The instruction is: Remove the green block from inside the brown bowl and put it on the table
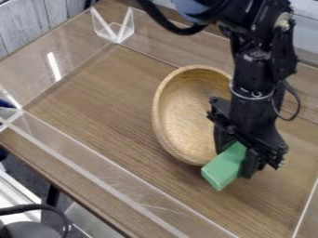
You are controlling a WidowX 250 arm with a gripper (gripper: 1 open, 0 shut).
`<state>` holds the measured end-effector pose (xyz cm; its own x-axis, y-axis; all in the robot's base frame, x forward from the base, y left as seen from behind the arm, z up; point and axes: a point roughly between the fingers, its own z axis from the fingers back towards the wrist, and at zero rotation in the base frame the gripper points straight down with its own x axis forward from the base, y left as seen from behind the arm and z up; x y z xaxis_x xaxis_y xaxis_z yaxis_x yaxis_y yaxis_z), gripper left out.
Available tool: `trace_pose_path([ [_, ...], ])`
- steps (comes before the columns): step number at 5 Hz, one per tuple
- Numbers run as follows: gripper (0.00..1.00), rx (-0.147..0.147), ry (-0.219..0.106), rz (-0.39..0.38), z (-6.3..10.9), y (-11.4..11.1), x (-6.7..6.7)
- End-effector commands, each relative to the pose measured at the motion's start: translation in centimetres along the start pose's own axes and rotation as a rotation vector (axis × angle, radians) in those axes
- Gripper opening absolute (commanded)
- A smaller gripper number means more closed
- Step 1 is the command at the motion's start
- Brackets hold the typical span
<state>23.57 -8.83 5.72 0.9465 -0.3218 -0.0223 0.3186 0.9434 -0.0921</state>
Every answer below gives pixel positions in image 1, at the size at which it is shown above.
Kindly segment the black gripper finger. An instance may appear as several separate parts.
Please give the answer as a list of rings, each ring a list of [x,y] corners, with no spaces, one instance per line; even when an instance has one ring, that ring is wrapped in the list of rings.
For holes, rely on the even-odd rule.
[[[229,132],[222,126],[214,126],[216,151],[221,154],[236,142],[237,136],[234,132]]]
[[[249,148],[245,154],[244,161],[240,167],[240,176],[245,179],[250,179],[254,173],[264,169],[268,161],[265,155],[257,148]]]

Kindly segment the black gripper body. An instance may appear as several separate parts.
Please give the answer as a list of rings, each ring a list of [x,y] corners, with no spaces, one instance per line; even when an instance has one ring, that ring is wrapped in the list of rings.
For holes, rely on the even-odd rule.
[[[246,147],[246,151],[249,148],[261,151],[266,165],[274,169],[280,168],[289,152],[289,145],[276,126],[284,98],[284,90],[276,90],[258,98],[236,93],[232,94],[232,99],[212,97],[212,110],[206,116],[214,126],[220,125],[236,133],[237,142]]]

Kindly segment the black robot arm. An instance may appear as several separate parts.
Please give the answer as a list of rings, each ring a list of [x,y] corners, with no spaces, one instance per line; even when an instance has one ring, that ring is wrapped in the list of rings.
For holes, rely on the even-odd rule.
[[[193,35],[217,24],[230,40],[234,77],[230,98],[213,97],[208,118],[216,125],[218,153],[234,143],[246,148],[238,175],[250,178],[268,165],[278,168],[289,145],[276,121],[294,120],[281,113],[286,94],[297,91],[289,77],[297,74],[293,37],[296,20],[290,0],[174,0],[193,25],[178,27],[151,0],[137,0],[157,23],[171,33]]]

